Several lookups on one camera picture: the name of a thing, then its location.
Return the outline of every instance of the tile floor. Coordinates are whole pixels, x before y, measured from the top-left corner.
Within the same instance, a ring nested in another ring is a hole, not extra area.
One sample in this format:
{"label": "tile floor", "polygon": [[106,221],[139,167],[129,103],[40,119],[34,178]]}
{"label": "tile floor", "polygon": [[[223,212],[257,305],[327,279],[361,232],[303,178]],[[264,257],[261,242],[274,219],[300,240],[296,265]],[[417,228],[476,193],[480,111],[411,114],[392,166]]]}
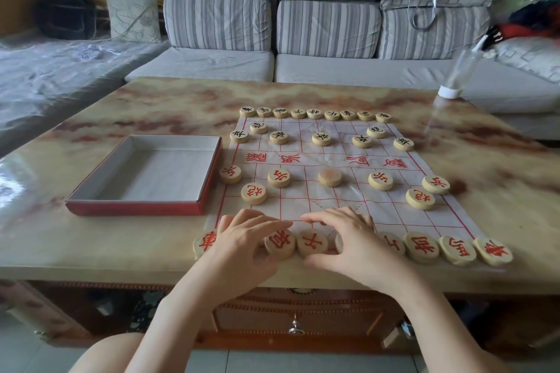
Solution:
{"label": "tile floor", "polygon": [[[1,373],[66,373],[84,351],[53,348],[11,316],[0,313]],[[560,356],[510,365],[520,373],[558,373]],[[186,373],[421,373],[424,367],[421,356],[194,351]]]}

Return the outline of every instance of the gray bed sheet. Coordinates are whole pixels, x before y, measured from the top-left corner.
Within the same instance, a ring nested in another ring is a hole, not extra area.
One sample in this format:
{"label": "gray bed sheet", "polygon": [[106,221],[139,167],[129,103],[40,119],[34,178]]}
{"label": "gray bed sheet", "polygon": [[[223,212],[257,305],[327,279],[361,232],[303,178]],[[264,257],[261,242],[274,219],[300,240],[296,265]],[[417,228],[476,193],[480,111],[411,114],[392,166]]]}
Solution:
{"label": "gray bed sheet", "polygon": [[123,86],[169,46],[39,33],[0,41],[0,157]]}

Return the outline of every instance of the leg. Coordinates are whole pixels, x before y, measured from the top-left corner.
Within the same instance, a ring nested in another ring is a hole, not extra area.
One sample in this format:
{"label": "leg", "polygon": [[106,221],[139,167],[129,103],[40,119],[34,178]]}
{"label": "leg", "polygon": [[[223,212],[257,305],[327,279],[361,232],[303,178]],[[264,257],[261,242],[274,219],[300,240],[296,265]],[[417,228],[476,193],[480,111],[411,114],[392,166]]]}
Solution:
{"label": "leg", "polygon": [[143,333],[110,336],[88,349],[69,373],[124,373]]}

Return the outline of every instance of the open cardboard box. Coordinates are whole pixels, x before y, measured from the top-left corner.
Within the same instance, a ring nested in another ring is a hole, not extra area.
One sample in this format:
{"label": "open cardboard box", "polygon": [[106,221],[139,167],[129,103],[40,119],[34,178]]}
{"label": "open cardboard box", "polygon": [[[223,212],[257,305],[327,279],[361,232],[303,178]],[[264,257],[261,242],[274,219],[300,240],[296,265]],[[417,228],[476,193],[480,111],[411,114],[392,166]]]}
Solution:
{"label": "open cardboard box", "polygon": [[76,215],[201,215],[222,139],[130,135],[66,199]]}

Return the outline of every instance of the striped back pillow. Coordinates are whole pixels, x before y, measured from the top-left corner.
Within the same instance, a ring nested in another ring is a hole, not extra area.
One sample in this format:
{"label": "striped back pillow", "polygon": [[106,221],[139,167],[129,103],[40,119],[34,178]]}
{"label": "striped back pillow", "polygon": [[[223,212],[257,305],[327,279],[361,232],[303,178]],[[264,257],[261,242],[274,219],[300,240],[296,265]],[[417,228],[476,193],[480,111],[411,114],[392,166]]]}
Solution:
{"label": "striped back pillow", "polygon": [[[490,24],[487,8],[438,8],[437,18],[426,31],[412,28],[407,9],[382,12],[380,59],[451,59],[455,50],[477,42]],[[432,8],[418,8],[418,24],[427,24]]]}
{"label": "striped back pillow", "polygon": [[268,0],[164,0],[164,19],[174,47],[270,50]]}
{"label": "striped back pillow", "polygon": [[372,2],[282,0],[276,26],[278,53],[372,58],[381,13]]}

